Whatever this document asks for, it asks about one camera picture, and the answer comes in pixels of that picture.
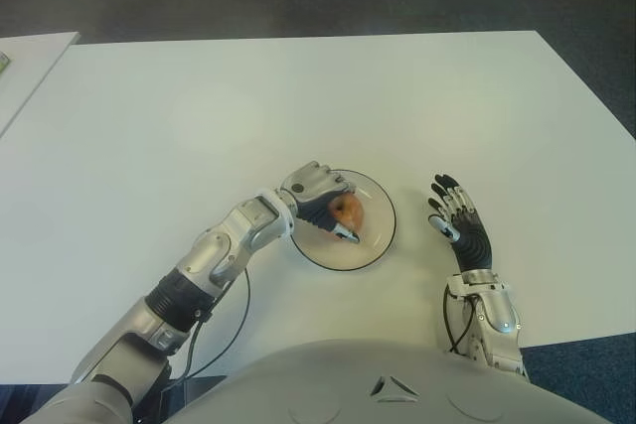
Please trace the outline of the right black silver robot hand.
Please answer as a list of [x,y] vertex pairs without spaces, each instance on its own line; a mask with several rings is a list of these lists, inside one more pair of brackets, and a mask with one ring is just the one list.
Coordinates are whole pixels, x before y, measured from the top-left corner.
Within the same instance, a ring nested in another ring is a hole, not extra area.
[[489,236],[467,191],[447,174],[435,175],[430,188],[436,199],[428,199],[428,223],[450,243],[459,270],[491,270]]

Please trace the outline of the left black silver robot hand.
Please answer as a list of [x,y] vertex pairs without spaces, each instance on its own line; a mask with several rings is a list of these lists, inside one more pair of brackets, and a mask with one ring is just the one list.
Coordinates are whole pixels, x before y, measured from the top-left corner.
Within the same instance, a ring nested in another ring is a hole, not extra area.
[[276,190],[296,219],[358,244],[360,237],[351,226],[332,216],[329,205],[356,187],[327,165],[311,161],[289,174]]

